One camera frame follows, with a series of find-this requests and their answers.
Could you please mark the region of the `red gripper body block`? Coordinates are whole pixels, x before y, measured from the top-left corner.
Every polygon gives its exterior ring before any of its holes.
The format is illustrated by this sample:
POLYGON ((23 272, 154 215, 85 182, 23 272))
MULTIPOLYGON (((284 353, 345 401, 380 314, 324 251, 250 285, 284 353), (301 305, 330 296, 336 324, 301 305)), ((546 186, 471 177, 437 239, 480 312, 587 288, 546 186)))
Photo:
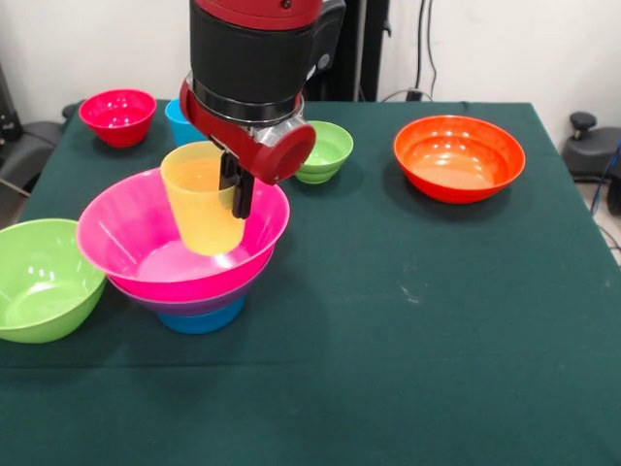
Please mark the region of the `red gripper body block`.
POLYGON ((186 80, 180 88, 185 118, 203 135, 235 155, 243 169, 263 183, 275 184, 291 177, 307 160, 316 134, 303 115, 304 99, 295 98, 295 110, 285 120, 260 127, 240 124, 208 110, 186 80))

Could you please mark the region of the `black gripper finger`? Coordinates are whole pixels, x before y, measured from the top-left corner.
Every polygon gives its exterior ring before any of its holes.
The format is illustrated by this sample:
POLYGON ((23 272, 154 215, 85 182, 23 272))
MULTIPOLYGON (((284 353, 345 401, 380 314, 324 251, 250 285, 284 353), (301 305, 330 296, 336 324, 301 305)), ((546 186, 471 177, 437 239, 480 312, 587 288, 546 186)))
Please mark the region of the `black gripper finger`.
POLYGON ((232 214, 235 218, 248 218, 253 198, 254 177, 242 167, 237 168, 234 184, 232 214))
POLYGON ((239 160, 238 158, 226 151, 220 158, 219 170, 219 190, 224 190, 235 186, 239 178, 239 160))

